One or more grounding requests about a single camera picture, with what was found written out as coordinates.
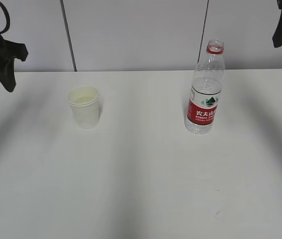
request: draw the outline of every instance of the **red label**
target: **red label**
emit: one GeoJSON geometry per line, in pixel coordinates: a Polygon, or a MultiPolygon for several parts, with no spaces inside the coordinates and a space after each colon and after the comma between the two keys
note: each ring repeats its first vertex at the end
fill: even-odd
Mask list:
{"type": "Polygon", "coordinates": [[[190,121],[200,125],[207,125],[213,122],[216,107],[211,109],[203,109],[195,105],[191,100],[189,102],[189,109],[187,111],[187,117],[190,121]]]}

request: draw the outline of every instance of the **paper cup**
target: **paper cup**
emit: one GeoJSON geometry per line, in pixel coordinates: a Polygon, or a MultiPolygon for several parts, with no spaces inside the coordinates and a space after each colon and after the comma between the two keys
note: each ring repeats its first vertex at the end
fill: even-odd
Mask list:
{"type": "Polygon", "coordinates": [[[81,128],[93,128],[99,122],[99,92],[91,86],[79,86],[67,94],[73,115],[81,128]]]}

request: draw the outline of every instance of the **table surface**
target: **table surface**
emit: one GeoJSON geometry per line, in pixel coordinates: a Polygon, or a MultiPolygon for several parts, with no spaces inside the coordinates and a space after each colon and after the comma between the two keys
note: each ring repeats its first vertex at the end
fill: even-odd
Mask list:
{"type": "Polygon", "coordinates": [[[282,239],[282,70],[231,70],[212,130],[192,71],[16,73],[0,85],[0,238],[282,239]],[[67,91],[99,89],[76,126],[67,91]]]}

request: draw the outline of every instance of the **clear plastic bottle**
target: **clear plastic bottle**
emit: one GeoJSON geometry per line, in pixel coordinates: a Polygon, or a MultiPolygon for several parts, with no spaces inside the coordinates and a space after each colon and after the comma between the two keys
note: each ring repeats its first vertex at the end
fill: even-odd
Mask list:
{"type": "Polygon", "coordinates": [[[225,71],[223,50],[222,41],[210,40],[196,66],[185,117],[185,126],[193,133],[204,134],[212,127],[225,71]]]}

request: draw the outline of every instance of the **white wall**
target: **white wall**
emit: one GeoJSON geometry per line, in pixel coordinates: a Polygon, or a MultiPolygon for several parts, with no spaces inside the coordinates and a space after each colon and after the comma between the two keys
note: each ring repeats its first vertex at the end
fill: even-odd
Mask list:
{"type": "Polygon", "coordinates": [[[206,0],[64,0],[78,71],[193,69],[206,0]]]}
{"type": "MultiPolygon", "coordinates": [[[[184,70],[198,58],[207,0],[63,0],[79,71],[184,70]]],[[[2,0],[7,40],[27,45],[16,71],[73,71],[59,0],[2,0]]],[[[276,0],[210,0],[202,50],[225,41],[228,69],[282,68],[276,0]]],[[[4,25],[0,13],[0,29],[4,25]]]]}
{"type": "Polygon", "coordinates": [[[228,69],[282,68],[272,41],[280,14],[276,0],[210,0],[203,46],[222,39],[228,69]]]}
{"type": "MultiPolygon", "coordinates": [[[[6,40],[25,43],[29,56],[16,71],[73,71],[59,0],[1,0],[9,11],[6,40]]],[[[5,18],[0,12],[0,30],[5,18]]]]}

